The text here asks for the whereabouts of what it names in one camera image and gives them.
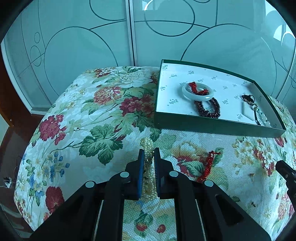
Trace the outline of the red cord gold pendant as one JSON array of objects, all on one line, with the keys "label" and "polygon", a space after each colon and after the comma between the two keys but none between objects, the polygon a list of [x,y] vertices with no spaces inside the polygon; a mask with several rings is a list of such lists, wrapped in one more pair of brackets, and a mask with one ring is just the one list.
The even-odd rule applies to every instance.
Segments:
[{"label": "red cord gold pendant", "polygon": [[209,174],[211,172],[211,168],[212,168],[215,156],[220,155],[220,154],[221,154],[221,152],[215,152],[215,151],[209,152],[208,157],[206,158],[207,165],[205,166],[203,174],[197,178],[197,182],[202,182],[202,181],[206,180],[206,178],[209,176]]}]

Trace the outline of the pale green jade bangle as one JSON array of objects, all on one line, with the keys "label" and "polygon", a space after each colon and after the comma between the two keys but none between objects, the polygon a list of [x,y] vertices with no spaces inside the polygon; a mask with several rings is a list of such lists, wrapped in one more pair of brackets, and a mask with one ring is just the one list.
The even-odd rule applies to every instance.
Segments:
[{"label": "pale green jade bangle", "polygon": [[209,101],[214,97],[214,91],[209,86],[204,84],[200,84],[200,86],[201,86],[201,89],[203,90],[207,89],[209,93],[207,95],[196,95],[193,93],[188,83],[182,86],[182,93],[185,97],[193,101],[201,101],[201,102]]}]

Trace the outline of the red tassel gold locket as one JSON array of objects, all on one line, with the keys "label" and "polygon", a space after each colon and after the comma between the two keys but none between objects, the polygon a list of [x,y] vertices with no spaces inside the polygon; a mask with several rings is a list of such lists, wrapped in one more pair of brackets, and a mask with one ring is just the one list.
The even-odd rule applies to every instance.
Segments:
[{"label": "red tassel gold locket", "polygon": [[191,88],[192,92],[195,95],[208,95],[209,94],[209,91],[206,88],[202,89],[202,90],[198,90],[196,82],[189,83],[189,87]]}]

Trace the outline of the green jewelry box tray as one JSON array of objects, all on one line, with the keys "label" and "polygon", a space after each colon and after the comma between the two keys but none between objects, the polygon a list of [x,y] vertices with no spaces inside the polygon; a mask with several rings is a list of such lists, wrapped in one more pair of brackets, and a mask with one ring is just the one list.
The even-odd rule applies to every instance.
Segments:
[{"label": "green jewelry box tray", "polygon": [[[193,101],[182,86],[209,86],[214,97]],[[277,138],[286,132],[280,114],[262,88],[240,74],[200,63],[161,61],[154,124],[157,128],[233,136]]]}]

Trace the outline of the frosted glass wardrobe doors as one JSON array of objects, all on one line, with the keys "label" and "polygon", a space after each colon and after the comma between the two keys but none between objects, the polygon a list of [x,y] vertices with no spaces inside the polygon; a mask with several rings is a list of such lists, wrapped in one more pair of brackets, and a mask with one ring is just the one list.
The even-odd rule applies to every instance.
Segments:
[{"label": "frosted glass wardrobe doors", "polygon": [[1,59],[32,113],[85,70],[171,59],[253,79],[295,115],[295,31],[267,1],[32,1]]}]

